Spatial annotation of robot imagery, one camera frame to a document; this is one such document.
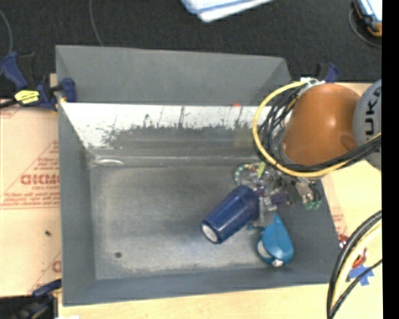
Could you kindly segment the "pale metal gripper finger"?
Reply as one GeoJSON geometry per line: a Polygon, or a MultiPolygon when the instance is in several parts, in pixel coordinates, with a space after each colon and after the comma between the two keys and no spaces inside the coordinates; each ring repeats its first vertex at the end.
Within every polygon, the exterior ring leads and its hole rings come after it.
{"type": "Polygon", "coordinates": [[[256,195],[269,195],[271,193],[272,179],[254,179],[250,183],[250,188],[256,195]]]}
{"type": "Polygon", "coordinates": [[[259,216],[254,220],[255,227],[266,227],[273,223],[275,216],[275,205],[270,197],[262,197],[259,200],[259,216]]]}

